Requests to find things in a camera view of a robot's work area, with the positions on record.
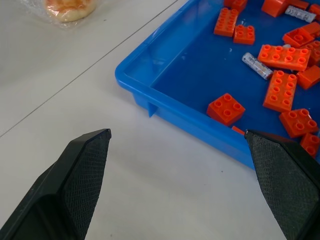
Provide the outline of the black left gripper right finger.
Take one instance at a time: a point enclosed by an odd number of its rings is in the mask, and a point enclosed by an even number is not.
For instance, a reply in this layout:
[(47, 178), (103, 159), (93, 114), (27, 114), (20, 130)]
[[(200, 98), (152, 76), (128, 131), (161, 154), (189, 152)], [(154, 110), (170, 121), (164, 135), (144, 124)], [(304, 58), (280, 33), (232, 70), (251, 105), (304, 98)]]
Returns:
[(247, 130), (263, 197), (288, 240), (320, 238), (320, 165), (293, 140)]

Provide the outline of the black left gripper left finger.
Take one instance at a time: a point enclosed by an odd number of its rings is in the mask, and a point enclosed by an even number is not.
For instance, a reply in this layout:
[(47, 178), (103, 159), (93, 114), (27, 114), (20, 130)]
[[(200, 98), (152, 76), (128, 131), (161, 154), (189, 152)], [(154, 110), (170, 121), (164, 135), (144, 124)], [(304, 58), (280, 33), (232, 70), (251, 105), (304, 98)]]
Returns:
[(2, 240), (83, 240), (100, 196), (108, 128), (68, 143), (33, 183), (0, 230)]

